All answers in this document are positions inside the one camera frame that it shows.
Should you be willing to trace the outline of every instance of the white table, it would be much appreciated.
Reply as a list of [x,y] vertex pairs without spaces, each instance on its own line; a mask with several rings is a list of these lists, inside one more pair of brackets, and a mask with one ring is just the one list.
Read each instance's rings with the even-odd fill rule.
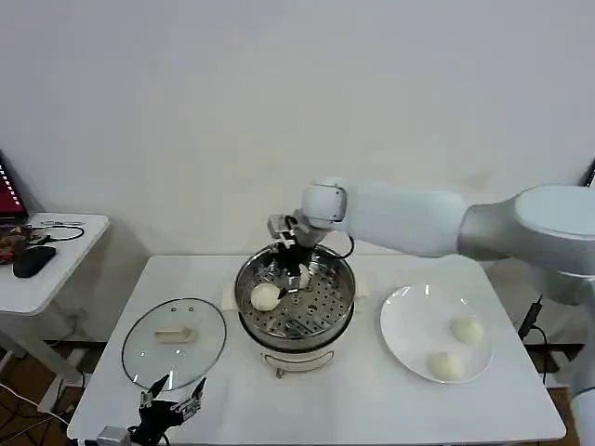
[[[50,213],[36,214],[27,224],[39,227],[43,226],[42,221],[48,220],[83,222],[85,234],[68,242],[49,243],[48,245],[57,249],[56,255],[41,271],[29,279],[15,277],[10,265],[0,266],[0,314],[33,316],[43,311],[109,226],[106,216]],[[48,230],[47,233],[51,233],[56,238],[63,238],[75,235],[77,232],[53,229]],[[67,383],[73,384],[81,379],[80,373],[71,363],[64,360],[29,330],[20,328],[19,324],[10,318],[3,318],[2,332],[56,375],[65,378]]]
[[[154,256],[128,301],[68,429],[94,439],[105,426],[139,422],[141,389],[126,377],[120,354],[126,334],[146,311],[166,300],[196,296],[220,304],[243,256]],[[274,371],[254,353],[237,314],[224,313],[227,344],[207,374],[203,409],[167,434],[197,444],[428,444],[557,439],[565,434],[549,394],[510,324],[483,269],[459,256],[354,256],[356,279],[370,296],[356,314],[340,352],[305,374]],[[429,282],[464,295],[493,337],[490,368],[460,386],[439,385],[406,370],[380,337],[378,313],[390,290]],[[192,386],[167,392],[181,400]]]

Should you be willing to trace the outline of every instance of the white plate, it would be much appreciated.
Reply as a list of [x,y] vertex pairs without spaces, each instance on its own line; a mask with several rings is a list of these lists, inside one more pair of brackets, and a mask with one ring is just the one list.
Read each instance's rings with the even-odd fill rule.
[[[452,320],[465,316],[479,317],[464,296],[435,285],[405,286],[384,302],[380,326],[390,350],[409,370],[438,383],[461,384],[485,372],[494,354],[489,327],[481,318],[485,333],[479,345],[468,346],[453,336]],[[460,356],[465,370],[461,380],[443,381],[430,371],[429,355],[440,351]]]

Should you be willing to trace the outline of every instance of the glass lid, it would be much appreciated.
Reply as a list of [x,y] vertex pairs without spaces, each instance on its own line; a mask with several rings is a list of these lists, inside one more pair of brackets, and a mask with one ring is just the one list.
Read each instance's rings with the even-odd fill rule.
[[197,298],[175,299],[146,313],[134,324],[122,348],[130,380],[144,388],[169,375],[164,391],[204,376],[225,345],[223,315]]

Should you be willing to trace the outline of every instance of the wooden floor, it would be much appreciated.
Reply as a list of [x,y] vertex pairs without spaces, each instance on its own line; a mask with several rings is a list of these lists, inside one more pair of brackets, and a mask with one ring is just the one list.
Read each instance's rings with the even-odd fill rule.
[[[68,356],[71,348],[56,348],[56,350],[64,357]],[[80,370],[91,373],[95,369],[103,348],[92,348],[86,354],[83,362],[80,365]],[[540,364],[542,359],[538,355],[531,355],[537,370],[541,370]],[[46,389],[54,378],[45,366],[43,366],[36,359],[27,356],[22,360],[11,360],[6,369],[0,374],[0,379],[5,384],[8,384],[23,397],[33,401],[40,401]],[[549,394],[552,397],[558,411],[561,414],[562,420],[566,424],[568,433],[564,439],[558,441],[542,442],[541,444],[548,444],[548,446],[578,446],[578,438],[574,430],[574,421],[570,411],[570,404],[568,401],[568,394],[565,389],[550,389]],[[67,410],[69,406],[75,407],[77,401],[82,396],[82,389],[75,387],[68,387],[62,398],[60,398],[56,411]],[[6,406],[11,411],[17,411],[23,416],[12,417]],[[70,419],[72,413],[65,414],[64,418]],[[0,446],[5,446],[5,441],[10,439],[16,432],[20,432],[28,426],[47,419],[46,413],[38,413],[35,408],[25,402],[19,403],[19,400],[0,387]],[[66,435],[60,428],[60,423],[57,420],[46,421],[40,426],[32,428],[27,435],[21,435],[11,442],[6,443],[6,446],[64,446],[67,442]]]

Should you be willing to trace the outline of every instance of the black cable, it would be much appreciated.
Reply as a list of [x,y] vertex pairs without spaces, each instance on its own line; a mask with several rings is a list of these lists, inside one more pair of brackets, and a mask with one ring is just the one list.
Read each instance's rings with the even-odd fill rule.
[[74,319],[73,327],[69,330],[69,332],[67,334],[65,334],[63,337],[61,337],[60,339],[57,339],[56,341],[52,342],[51,344],[47,344],[48,347],[55,347],[60,342],[66,340],[66,338],[68,338],[76,333],[76,330],[78,329],[78,317],[73,318],[73,319]]
[[53,243],[53,242],[68,242],[70,240],[76,240],[85,235],[85,228],[81,228],[80,226],[68,226],[68,225],[52,225],[52,226],[41,226],[39,228],[32,228],[32,230],[53,230],[55,228],[63,229],[63,230],[78,230],[79,233],[73,235],[72,237],[66,237],[65,239],[56,239],[51,235],[47,235],[43,239],[41,239],[37,243],[29,243],[30,245],[38,245],[38,244],[46,244],[46,243]]
[[[56,412],[56,406],[58,406],[58,403],[62,399],[62,396],[63,395],[60,395],[60,392],[62,391],[62,385],[63,384],[64,384],[64,380],[61,379],[59,381],[59,384],[58,384],[58,393],[56,394],[56,401],[52,405],[52,412],[53,413]],[[44,429],[44,433],[41,434],[41,439],[39,440],[39,446],[44,446],[44,442],[46,441],[47,432],[49,431],[49,428],[52,426],[52,423],[53,422],[54,422],[54,420],[51,420],[49,423],[46,424],[46,428]]]
[[[61,412],[61,413],[57,413],[57,415],[63,416],[65,413],[66,413],[66,411]],[[51,420],[55,420],[55,419],[56,418],[54,418],[52,415],[47,415],[46,422],[47,421],[51,421]],[[16,431],[10,432],[9,434],[5,434],[2,437],[0,437],[0,442],[3,441],[3,440],[5,440],[5,439],[9,439],[10,437],[13,437],[16,434],[20,434],[23,430],[28,429],[28,428],[30,428],[30,426],[24,427],[24,428],[22,428],[20,430],[16,430]]]
[[353,237],[351,237],[350,235],[348,235],[348,237],[350,238],[350,242],[351,242],[350,250],[347,252],[347,254],[344,254],[343,256],[335,256],[335,258],[338,258],[339,260],[344,260],[347,257],[349,257],[350,255],[352,255],[353,251],[355,251],[355,240],[353,240]]
[[12,413],[15,416],[19,416],[20,418],[43,418],[45,415],[40,414],[40,415],[28,415],[26,413],[20,413],[18,412],[19,409],[19,405],[17,405],[17,409],[10,409],[9,407],[7,407],[2,401],[0,401],[0,406],[2,406],[4,409],[6,409],[7,411],[9,411],[10,413]]
[[543,355],[543,385],[546,384],[546,377],[548,376],[548,337],[546,336],[546,332],[544,332],[541,328],[534,325],[531,327],[532,330],[537,330],[543,336],[543,347],[544,347],[544,355]]
[[529,332],[531,331],[531,329],[537,322],[537,316],[539,316],[539,312],[543,308],[543,305],[541,304],[542,299],[543,299],[543,295],[541,295],[537,299],[536,302],[531,304],[531,307],[529,307],[527,314],[525,314],[524,318],[522,319],[522,323],[521,323],[521,326],[519,327],[519,332],[518,332],[519,338],[522,341],[525,337],[527,337],[527,335],[529,334]]

